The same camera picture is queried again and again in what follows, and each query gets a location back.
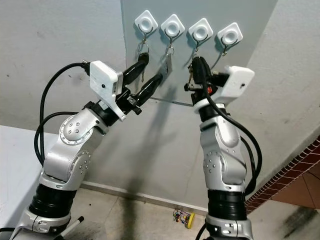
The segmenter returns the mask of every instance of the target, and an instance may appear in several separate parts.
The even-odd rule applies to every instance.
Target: black cable
[[[0,233],[1,232],[13,232],[15,230],[14,227],[2,227],[0,228]]]
[[[45,86],[45,89],[43,90],[42,93],[42,97],[41,97],[41,102],[40,102],[40,119],[39,119],[39,123],[41,124],[41,122],[44,120],[44,112],[45,112],[45,101],[46,101],[46,96],[47,93],[49,91],[49,88],[51,87],[51,85],[54,83],[54,81],[66,70],[74,68],[74,67],[81,67],[81,68],[85,68],[86,67],[85,62],[75,62],[75,63],[71,63],[67,66],[64,66],[63,68],[61,68],[59,71],[57,71],[53,77],[50,79],[50,81],[47,83],[47,85]],[[40,129],[40,156],[41,156],[41,161],[43,162],[45,160],[45,143],[44,143],[44,128],[41,127]]]
[[[43,166],[44,165],[44,158],[42,158],[42,155],[41,153],[39,152],[39,147],[38,147],[38,138],[39,138],[39,135],[41,134],[41,132],[43,131],[44,129],[44,125],[45,123],[56,117],[56,116],[59,116],[59,115],[75,115],[77,114],[77,112],[74,112],[74,111],[59,111],[59,112],[55,112],[55,113],[52,113],[50,114],[49,116],[47,116],[43,121],[41,121],[41,123],[39,124],[38,128],[36,129],[35,131],[35,135],[34,135],[34,140],[33,140],[33,146],[34,146],[34,151],[35,151],[35,155],[36,157],[38,158],[40,164]]]
[[[251,165],[251,174],[252,174],[252,178],[244,191],[244,194],[247,196],[251,194],[256,188],[256,184],[257,184],[256,165],[255,165],[254,154],[252,153],[252,150],[248,142],[243,137],[241,137],[241,141],[243,142],[244,146],[246,147],[246,150],[248,151],[249,158],[250,158],[250,165]]]
[[[195,240],[200,240],[201,235],[204,233],[204,230],[206,229],[206,223],[204,223],[202,225],[202,227],[200,228],[198,234],[195,237]]]
[[[232,125],[234,125],[238,129],[240,129],[242,132],[244,132],[244,134],[246,134],[248,136],[248,138],[251,140],[251,142],[253,143],[253,145],[255,147],[255,150],[256,150],[256,154],[257,154],[257,165],[256,165],[255,175],[256,175],[256,177],[258,177],[258,175],[259,175],[259,173],[261,171],[261,167],[262,167],[262,153],[261,153],[261,149],[260,149],[259,143],[257,142],[255,137],[252,135],[252,133],[248,129],[246,129],[239,122],[237,122],[236,120],[232,119],[230,116],[226,115],[223,111],[220,110],[220,108],[211,99],[211,96],[208,93],[208,85],[207,85],[207,82],[206,82],[205,78],[202,79],[202,85],[203,85],[203,91],[204,91],[204,94],[206,96],[206,99],[208,100],[210,105],[213,107],[213,109],[221,117],[223,117],[225,120],[227,120],[229,123],[231,123]]]

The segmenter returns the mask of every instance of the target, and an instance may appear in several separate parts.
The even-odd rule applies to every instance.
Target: gray wall
[[[320,133],[319,12],[318,0],[279,0],[248,64],[256,77],[228,109],[260,142],[260,183]],[[35,129],[48,79],[83,58],[125,68],[119,1],[1,1],[0,123]],[[46,113],[96,99],[81,72],[54,84]],[[46,131],[56,133],[61,120]],[[206,206],[199,123],[190,107],[148,101],[141,115],[112,126],[87,180]]]

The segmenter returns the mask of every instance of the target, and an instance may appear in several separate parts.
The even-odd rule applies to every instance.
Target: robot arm
[[[131,93],[126,85],[139,76],[148,61],[148,54],[142,53],[138,62],[124,72],[116,72],[101,61],[86,63],[90,87],[100,100],[87,103],[82,111],[62,123],[59,137],[45,158],[36,194],[23,211],[10,240],[53,239],[66,228],[73,198],[108,128],[118,119],[123,121],[131,110],[140,114],[139,107],[163,79],[162,74],[157,74],[140,92]]]
[[[215,111],[204,88],[216,106],[227,113],[226,105],[244,92],[254,72],[232,66],[228,73],[212,74],[205,59],[199,56],[193,58],[190,70],[194,84],[189,82],[184,89],[194,92],[191,94],[192,103],[202,121],[200,144],[209,200],[205,221],[210,233],[208,239],[253,240],[245,208],[247,167],[241,155],[241,137],[237,128]]]

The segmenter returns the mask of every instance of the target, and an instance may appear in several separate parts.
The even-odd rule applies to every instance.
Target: white wall hook
[[[185,31],[185,26],[176,14],[165,20],[160,28],[168,38],[177,38]]]
[[[206,18],[201,18],[199,21],[193,24],[189,28],[188,32],[196,42],[205,41],[214,34],[214,31],[212,30]]]
[[[238,43],[244,38],[236,22],[233,22],[220,30],[216,36],[224,46]]]
[[[158,23],[152,14],[145,10],[141,13],[135,20],[134,24],[140,29],[144,34],[151,34],[158,28]]]

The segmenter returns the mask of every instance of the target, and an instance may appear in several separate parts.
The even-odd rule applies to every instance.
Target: cable connector
[[[84,69],[85,73],[90,76],[90,62],[82,60],[81,67]]]

